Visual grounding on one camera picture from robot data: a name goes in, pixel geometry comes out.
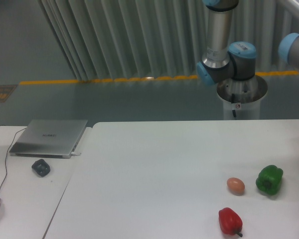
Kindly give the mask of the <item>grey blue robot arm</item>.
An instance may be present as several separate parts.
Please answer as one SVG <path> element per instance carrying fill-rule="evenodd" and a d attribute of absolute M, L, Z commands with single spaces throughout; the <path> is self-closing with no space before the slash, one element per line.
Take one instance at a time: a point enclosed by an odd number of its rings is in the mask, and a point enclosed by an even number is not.
<path fill-rule="evenodd" d="M 227 79 L 245 81 L 254 77 L 257 52 L 244 41 L 228 43 L 233 10 L 237 0 L 205 0 L 208 8 L 206 52 L 196 64 L 198 77 L 206 85 Z M 278 48 L 279 57 L 299 70 L 299 33 L 285 36 Z"/>

